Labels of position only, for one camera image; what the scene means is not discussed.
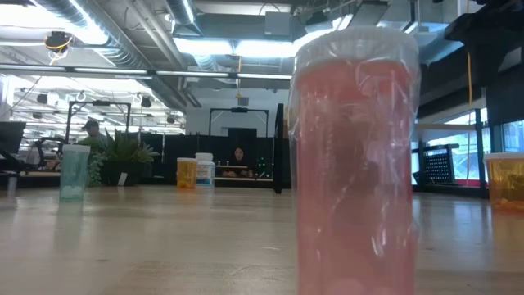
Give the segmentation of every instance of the plastic cup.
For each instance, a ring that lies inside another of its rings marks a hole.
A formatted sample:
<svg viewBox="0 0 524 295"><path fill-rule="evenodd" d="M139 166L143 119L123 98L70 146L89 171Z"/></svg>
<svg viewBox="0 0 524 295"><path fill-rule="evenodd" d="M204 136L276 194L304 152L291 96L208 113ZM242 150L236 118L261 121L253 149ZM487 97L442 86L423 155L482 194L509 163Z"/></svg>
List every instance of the plastic cup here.
<svg viewBox="0 0 524 295"><path fill-rule="evenodd" d="M60 173L60 200L83 200L90 147L66 144Z"/></svg>
<svg viewBox="0 0 524 295"><path fill-rule="evenodd" d="M177 188L195 188L197 159L177 158Z"/></svg>
<svg viewBox="0 0 524 295"><path fill-rule="evenodd" d="M496 152L484 160L491 206L497 211L524 212L524 152Z"/></svg>
<svg viewBox="0 0 524 295"><path fill-rule="evenodd" d="M417 54L408 35L378 28L331 33L297 54L300 295L413 294Z"/></svg>

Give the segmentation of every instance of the computer monitor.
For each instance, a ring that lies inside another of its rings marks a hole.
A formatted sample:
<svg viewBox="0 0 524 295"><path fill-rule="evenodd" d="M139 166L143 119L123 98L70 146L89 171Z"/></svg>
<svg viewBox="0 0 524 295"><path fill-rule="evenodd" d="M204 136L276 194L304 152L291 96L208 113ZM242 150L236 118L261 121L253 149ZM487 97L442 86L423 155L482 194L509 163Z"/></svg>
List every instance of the computer monitor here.
<svg viewBox="0 0 524 295"><path fill-rule="evenodd" d="M0 122L0 149L17 154L24 136L25 122Z"/></svg>

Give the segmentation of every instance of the ceiling light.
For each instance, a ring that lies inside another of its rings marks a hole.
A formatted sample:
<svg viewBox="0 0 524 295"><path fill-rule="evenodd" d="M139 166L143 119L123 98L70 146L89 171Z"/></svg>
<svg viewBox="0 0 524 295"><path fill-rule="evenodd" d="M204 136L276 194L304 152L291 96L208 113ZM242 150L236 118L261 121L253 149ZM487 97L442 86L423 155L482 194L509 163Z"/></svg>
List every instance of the ceiling light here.
<svg viewBox="0 0 524 295"><path fill-rule="evenodd" d="M158 70L158 75L174 75L182 77L206 77L206 78L228 78L228 73L199 72L199 71L177 71L177 70Z"/></svg>
<svg viewBox="0 0 524 295"><path fill-rule="evenodd" d="M115 75L117 79L153 79L151 76Z"/></svg>
<svg viewBox="0 0 524 295"><path fill-rule="evenodd" d="M47 104L47 94L39 94L36 97L36 101L39 103Z"/></svg>
<svg viewBox="0 0 524 295"><path fill-rule="evenodd" d="M89 113L88 114L88 118L94 119L94 120L99 120L99 121L104 121L104 116L98 115L98 114L93 114L93 113Z"/></svg>
<svg viewBox="0 0 524 295"><path fill-rule="evenodd" d="M174 38L180 52L192 55L233 54L229 41Z"/></svg>
<svg viewBox="0 0 524 295"><path fill-rule="evenodd" d="M147 70L126 70L126 69L103 69L103 68L83 68L77 67L75 70L79 73L103 73L116 75L145 75Z"/></svg>
<svg viewBox="0 0 524 295"><path fill-rule="evenodd" d="M414 23L412 23L404 32L406 34L411 34L411 32L413 32L415 29L417 29L418 27L418 22L415 21Z"/></svg>
<svg viewBox="0 0 524 295"><path fill-rule="evenodd" d="M126 114L122 114L121 112L108 112L105 114L106 116L123 116L123 115L127 115ZM143 116L143 117L147 117L147 116L153 116L152 114L145 114L145 113L131 113L130 114L131 116Z"/></svg>
<svg viewBox="0 0 524 295"><path fill-rule="evenodd" d="M85 96L85 93L84 93L83 90L80 91L80 93L76 94L76 101L77 102L83 102L83 101L85 101L85 98L86 98L86 96Z"/></svg>
<svg viewBox="0 0 524 295"><path fill-rule="evenodd" d="M238 73L238 78L248 78L248 79L282 79L290 80L291 75L267 75L267 74L247 74L247 73Z"/></svg>
<svg viewBox="0 0 524 295"><path fill-rule="evenodd" d="M150 97L142 97L142 101L140 102L141 107L151 107L151 98Z"/></svg>
<svg viewBox="0 0 524 295"><path fill-rule="evenodd" d="M105 119L110 121L110 122L113 122L113 123L115 123L117 125L120 125L120 126L124 126L125 125L124 123L122 123L122 122L120 122L118 120L115 120L115 119L111 119L111 118L107 118L107 117Z"/></svg>
<svg viewBox="0 0 524 295"><path fill-rule="evenodd" d="M348 14L345 16L341 16L335 20L333 20L333 28L337 30L343 30L347 28L347 26L350 24L351 20L353 19L352 14Z"/></svg>
<svg viewBox="0 0 524 295"><path fill-rule="evenodd" d="M27 65L12 65L3 64L0 65L0 70L38 70L46 72L62 72L66 71L63 66L27 66Z"/></svg>
<svg viewBox="0 0 524 295"><path fill-rule="evenodd" d="M243 57L294 57L295 51L291 42L264 40L241 41L235 53Z"/></svg>

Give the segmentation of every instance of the wall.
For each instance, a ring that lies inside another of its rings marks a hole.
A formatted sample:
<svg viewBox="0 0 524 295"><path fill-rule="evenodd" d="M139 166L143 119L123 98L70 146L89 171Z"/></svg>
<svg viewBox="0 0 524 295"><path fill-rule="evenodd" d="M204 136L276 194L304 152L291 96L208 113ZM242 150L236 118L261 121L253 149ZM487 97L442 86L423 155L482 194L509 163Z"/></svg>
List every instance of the wall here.
<svg viewBox="0 0 524 295"><path fill-rule="evenodd" d="M277 107L270 107L268 109L268 136L273 137ZM216 118L216 120L214 120L211 125L211 135L224 135L223 128L254 128L257 129L256 134L258 137L265 137L265 123L260 119L262 118L265 120L265 114L263 112L239 114L224 111L220 116L219 113L220 111L213 112L212 117ZM200 132L200 134L207 135L209 130L209 115L209 108L187 110L186 134Z"/></svg>
<svg viewBox="0 0 524 295"><path fill-rule="evenodd" d="M209 132L210 108L231 108L237 106L236 89L222 89L213 91L211 89L193 89L193 94L202 104L202 108L188 108L186 110L186 134L207 135ZM250 98L249 109L268 110L269 126L268 136L273 137L275 128L275 116L277 105L284 103L287 105L288 90L278 90L277 92L266 89L242 90L242 95ZM213 123L211 125L211 135L225 135L223 129L227 128L254 128L257 129L258 137L265 137L265 114L263 112L232 113L224 111L213 112Z"/></svg>

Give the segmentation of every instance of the person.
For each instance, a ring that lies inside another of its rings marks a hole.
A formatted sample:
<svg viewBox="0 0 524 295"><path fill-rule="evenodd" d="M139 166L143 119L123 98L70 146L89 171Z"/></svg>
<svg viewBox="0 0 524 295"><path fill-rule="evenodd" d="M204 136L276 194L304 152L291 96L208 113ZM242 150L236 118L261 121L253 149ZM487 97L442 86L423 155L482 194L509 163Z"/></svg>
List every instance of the person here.
<svg viewBox="0 0 524 295"><path fill-rule="evenodd" d="M107 148L107 137L100 134L100 126L98 125L98 122L95 120L89 120L86 122L84 128L88 132L90 138L95 138L104 148Z"/></svg>
<svg viewBox="0 0 524 295"><path fill-rule="evenodd" d="M232 156L229 158L229 166L242 166L247 168L230 168L222 172L224 177L247 177L250 173L249 164L247 163L246 154L241 147L236 147L233 150Z"/></svg>

